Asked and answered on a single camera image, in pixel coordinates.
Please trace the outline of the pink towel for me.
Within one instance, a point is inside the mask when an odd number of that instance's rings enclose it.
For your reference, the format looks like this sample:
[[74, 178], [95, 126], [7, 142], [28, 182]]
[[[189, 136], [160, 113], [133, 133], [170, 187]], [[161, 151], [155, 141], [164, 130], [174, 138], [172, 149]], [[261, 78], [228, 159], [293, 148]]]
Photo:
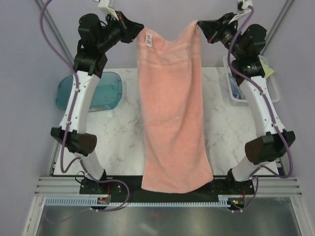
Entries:
[[137, 73], [146, 153], [142, 189], [187, 193], [211, 182], [197, 22], [173, 41], [143, 29], [137, 38]]

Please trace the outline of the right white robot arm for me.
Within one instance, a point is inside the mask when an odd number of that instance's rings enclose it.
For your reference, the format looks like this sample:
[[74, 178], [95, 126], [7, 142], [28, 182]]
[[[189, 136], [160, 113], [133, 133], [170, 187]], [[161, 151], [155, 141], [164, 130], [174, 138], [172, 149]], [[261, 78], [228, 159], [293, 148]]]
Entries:
[[251, 179], [257, 171], [267, 167], [284, 155], [289, 158], [289, 171], [293, 172], [290, 146], [295, 141], [295, 133], [287, 131], [273, 105], [267, 88], [265, 71], [260, 61], [260, 52], [265, 47], [267, 30], [258, 24], [244, 28], [238, 26], [236, 14], [224, 14], [218, 20], [199, 20], [198, 26], [207, 42], [221, 42], [228, 49], [227, 62], [237, 86], [244, 94], [256, 128], [256, 138], [245, 144], [245, 157], [230, 169], [225, 181], [227, 192], [236, 194], [243, 188], [243, 181]]

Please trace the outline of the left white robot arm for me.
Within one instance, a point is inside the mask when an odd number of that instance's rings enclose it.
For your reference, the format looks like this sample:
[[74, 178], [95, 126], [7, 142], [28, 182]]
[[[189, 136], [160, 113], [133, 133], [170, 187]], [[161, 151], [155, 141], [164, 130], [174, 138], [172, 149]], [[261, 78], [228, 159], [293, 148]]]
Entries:
[[129, 20], [121, 11], [116, 14], [117, 19], [107, 15], [105, 25], [93, 13], [80, 18], [77, 54], [70, 67], [73, 82], [69, 101], [59, 126], [51, 129], [51, 136], [61, 144], [61, 172], [65, 174], [70, 168], [63, 165], [64, 151], [68, 150], [75, 155], [74, 161], [80, 162], [85, 176], [92, 179], [90, 187], [97, 194], [107, 190], [108, 182], [95, 152], [97, 137], [86, 132], [93, 94], [108, 61], [106, 52], [118, 42], [133, 42], [145, 27]]

